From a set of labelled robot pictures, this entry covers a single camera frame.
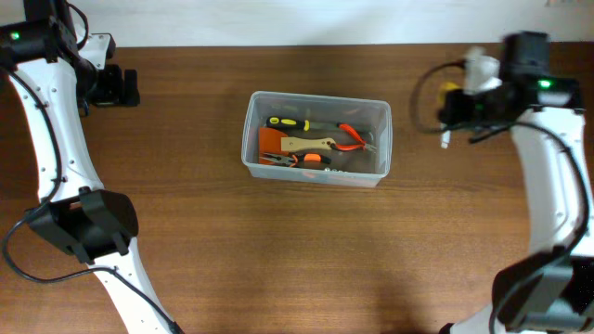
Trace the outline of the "yellow black stubby screwdriver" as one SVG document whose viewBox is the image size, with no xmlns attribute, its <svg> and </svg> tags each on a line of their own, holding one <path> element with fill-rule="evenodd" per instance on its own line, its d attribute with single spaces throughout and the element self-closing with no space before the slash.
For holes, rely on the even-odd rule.
<svg viewBox="0 0 594 334">
<path fill-rule="evenodd" d="M 461 92 L 461 88 L 456 83 L 446 82 L 440 85 L 438 102 L 441 104 L 441 108 L 438 111 L 438 121 L 442 130 L 441 148 L 448 148 L 449 146 L 451 132 L 448 127 L 460 123 L 456 103 Z"/>
</svg>

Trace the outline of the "red diagonal cutters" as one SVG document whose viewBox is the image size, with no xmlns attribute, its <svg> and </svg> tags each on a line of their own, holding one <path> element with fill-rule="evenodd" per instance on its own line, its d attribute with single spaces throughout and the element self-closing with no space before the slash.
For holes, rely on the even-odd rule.
<svg viewBox="0 0 594 334">
<path fill-rule="evenodd" d="M 334 150 L 348 152 L 348 151 L 357 151 L 357 150 L 364 150 L 364 151 L 371 151 L 376 152 L 377 148 L 366 140 L 364 140 L 361 135 L 357 132 L 357 130 L 352 127 L 351 125 L 343 122 L 338 122 L 337 127 L 343 131 L 345 131 L 352 139 L 354 139 L 354 144 L 337 144 L 333 143 L 330 147 Z"/>
</svg>

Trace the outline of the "clear plastic container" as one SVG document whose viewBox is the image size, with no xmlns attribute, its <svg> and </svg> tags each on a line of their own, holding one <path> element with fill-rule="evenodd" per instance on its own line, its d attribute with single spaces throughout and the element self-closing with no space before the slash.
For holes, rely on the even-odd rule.
<svg viewBox="0 0 594 334">
<path fill-rule="evenodd" d="M 390 171 L 392 142 L 384 101 L 259 91 L 241 159 L 254 177 L 375 187 Z"/>
</svg>

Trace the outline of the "metal file yellow black handle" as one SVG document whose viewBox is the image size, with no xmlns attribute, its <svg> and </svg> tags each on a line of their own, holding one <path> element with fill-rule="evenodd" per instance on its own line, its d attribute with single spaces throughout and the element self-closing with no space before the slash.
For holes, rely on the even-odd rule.
<svg viewBox="0 0 594 334">
<path fill-rule="evenodd" d="M 265 125 L 278 130 L 340 130 L 343 122 L 312 122 L 278 116 L 270 116 L 265 120 Z"/>
</svg>

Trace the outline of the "orange scraper wooden handle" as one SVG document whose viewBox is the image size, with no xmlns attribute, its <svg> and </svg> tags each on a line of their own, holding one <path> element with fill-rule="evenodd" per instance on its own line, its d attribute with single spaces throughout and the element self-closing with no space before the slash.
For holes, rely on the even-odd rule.
<svg viewBox="0 0 594 334">
<path fill-rule="evenodd" d="M 279 130 L 270 127 L 261 127 L 258 132 L 259 156 L 261 153 L 275 153 L 280 155 L 315 153 L 315 150 L 332 150 L 331 144 L 335 141 L 331 138 L 304 139 L 289 136 Z M 262 161 L 262 164 L 273 165 L 269 161 Z"/>
</svg>

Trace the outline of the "orange socket bit rail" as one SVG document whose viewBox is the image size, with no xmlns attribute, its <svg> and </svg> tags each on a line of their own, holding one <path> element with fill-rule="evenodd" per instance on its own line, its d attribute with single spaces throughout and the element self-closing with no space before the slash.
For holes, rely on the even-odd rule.
<svg viewBox="0 0 594 334">
<path fill-rule="evenodd" d="M 306 178 L 316 179 L 321 178 L 322 174 L 324 175 L 334 175 L 334 174 L 349 174 L 349 172 L 333 169 L 330 167 L 326 167 L 324 169 L 304 169 L 302 171 L 302 175 Z"/>
</svg>

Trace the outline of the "orange black needle-nose pliers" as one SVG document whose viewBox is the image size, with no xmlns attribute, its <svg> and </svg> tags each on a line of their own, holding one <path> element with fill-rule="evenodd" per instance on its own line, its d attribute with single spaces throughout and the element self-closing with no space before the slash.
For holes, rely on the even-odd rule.
<svg viewBox="0 0 594 334">
<path fill-rule="evenodd" d="M 269 161 L 273 165 L 284 167 L 297 167 L 305 162 L 318 162 L 322 164 L 331 164 L 331 158 L 320 155 L 318 153 L 303 153 L 280 155 L 275 153 L 261 153 L 259 159 L 262 161 Z"/>
</svg>

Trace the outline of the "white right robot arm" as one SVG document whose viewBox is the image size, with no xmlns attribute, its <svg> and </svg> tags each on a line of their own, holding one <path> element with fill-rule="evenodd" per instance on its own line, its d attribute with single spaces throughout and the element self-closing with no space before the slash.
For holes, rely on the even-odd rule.
<svg viewBox="0 0 594 334">
<path fill-rule="evenodd" d="M 445 93 L 442 128 L 472 130 L 476 141 L 510 134 L 523 168 L 530 237 L 526 258 L 497 273 L 490 303 L 444 332 L 589 332 L 593 193 L 579 82 L 550 73 L 543 32 L 508 35 L 500 58 L 474 47 L 462 66 L 465 84 Z"/>
</svg>

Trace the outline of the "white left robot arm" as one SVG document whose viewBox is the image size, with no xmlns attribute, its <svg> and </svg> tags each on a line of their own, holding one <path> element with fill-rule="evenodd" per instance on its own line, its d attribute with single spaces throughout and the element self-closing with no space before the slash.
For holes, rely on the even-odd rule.
<svg viewBox="0 0 594 334">
<path fill-rule="evenodd" d="M 177 333 L 138 249 L 132 201 L 101 182 L 84 138 L 91 107 L 135 107 L 137 73 L 112 62 L 108 33 L 77 30 L 65 0 L 26 0 L 25 18 L 1 29 L 1 69 L 19 94 L 38 172 L 38 205 L 22 223 L 103 284 L 131 333 Z"/>
</svg>

